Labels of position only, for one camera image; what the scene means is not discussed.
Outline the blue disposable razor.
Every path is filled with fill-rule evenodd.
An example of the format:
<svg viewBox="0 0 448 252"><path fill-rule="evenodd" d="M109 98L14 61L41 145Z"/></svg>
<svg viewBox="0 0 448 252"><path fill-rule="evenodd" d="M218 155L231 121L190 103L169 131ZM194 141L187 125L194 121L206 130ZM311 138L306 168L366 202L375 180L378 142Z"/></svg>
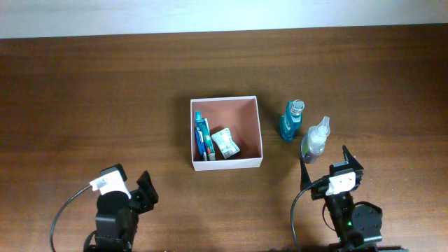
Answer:
<svg viewBox="0 0 448 252"><path fill-rule="evenodd" d="M200 160L204 161L204 144L203 144L201 132L197 127L195 128L195 138L196 138L196 143L197 143L197 147L198 147L198 151L199 151Z"/></svg>

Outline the teal mouthwash bottle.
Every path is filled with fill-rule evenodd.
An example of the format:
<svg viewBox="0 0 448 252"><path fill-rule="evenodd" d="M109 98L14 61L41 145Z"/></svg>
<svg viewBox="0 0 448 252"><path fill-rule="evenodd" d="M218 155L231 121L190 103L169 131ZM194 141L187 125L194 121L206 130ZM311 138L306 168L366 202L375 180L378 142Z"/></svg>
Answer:
<svg viewBox="0 0 448 252"><path fill-rule="evenodd" d="M304 109L305 103L300 99L288 102L286 111L280 120L280 134L284 141L292 141L294 139L295 133L301 127Z"/></svg>

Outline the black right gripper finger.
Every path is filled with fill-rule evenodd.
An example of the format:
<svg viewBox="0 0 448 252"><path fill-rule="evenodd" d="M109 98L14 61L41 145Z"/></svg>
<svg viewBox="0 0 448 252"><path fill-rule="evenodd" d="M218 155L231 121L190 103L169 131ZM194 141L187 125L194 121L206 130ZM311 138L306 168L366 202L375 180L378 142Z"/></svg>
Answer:
<svg viewBox="0 0 448 252"><path fill-rule="evenodd" d="M307 187L311 184L309 173L307 171L304 158L300 158L300 190L305 191Z"/></svg>
<svg viewBox="0 0 448 252"><path fill-rule="evenodd" d="M357 159L349 152L349 149L343 145L342 151L344 155L344 159L347 162L347 164L353 169L353 170L361 170L361 164L357 161Z"/></svg>

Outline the white green packet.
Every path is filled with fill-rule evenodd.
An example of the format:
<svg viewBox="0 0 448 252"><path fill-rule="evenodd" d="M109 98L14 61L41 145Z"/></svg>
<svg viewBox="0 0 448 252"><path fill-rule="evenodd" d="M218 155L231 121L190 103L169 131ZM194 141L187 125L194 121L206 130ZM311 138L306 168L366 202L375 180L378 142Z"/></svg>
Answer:
<svg viewBox="0 0 448 252"><path fill-rule="evenodd" d="M233 141L229 128L224 128L221 131L212 134L211 138L216 143L225 159L228 159L241 151L238 145Z"/></svg>

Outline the blue white toothbrush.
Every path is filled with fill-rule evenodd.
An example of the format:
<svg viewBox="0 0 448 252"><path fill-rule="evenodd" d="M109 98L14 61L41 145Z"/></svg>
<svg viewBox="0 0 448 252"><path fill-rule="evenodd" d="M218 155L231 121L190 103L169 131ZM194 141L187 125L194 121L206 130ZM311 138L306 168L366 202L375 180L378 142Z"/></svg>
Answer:
<svg viewBox="0 0 448 252"><path fill-rule="evenodd" d="M202 114L199 111L195 111L195 136L197 140L197 146L199 149L199 154L201 156L202 161L207 161L207 151L204 142L204 135L202 131L202 127L204 124L204 120L202 118Z"/></svg>

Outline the green toothpaste tube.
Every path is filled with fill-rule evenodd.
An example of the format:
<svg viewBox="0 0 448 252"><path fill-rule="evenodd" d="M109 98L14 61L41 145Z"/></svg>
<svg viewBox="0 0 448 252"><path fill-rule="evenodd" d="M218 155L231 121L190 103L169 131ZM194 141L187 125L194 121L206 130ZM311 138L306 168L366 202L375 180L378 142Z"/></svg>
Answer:
<svg viewBox="0 0 448 252"><path fill-rule="evenodd" d="M204 139L204 145L206 149L206 154L209 161L215 161L216 160L216 153L214 150L213 141L211 139L210 131L209 131L209 125L206 118L203 118L200 123L200 128L203 134Z"/></svg>

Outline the clear purple spray bottle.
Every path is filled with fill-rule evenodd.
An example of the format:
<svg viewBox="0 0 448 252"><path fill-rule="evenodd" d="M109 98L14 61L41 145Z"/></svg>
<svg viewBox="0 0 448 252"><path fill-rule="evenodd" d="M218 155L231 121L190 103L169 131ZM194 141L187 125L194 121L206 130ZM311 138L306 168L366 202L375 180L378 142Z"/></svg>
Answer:
<svg viewBox="0 0 448 252"><path fill-rule="evenodd" d="M318 125L309 128L301 143L301 155L306 164L314 163L323 153L329 135L330 118L328 116L324 116Z"/></svg>

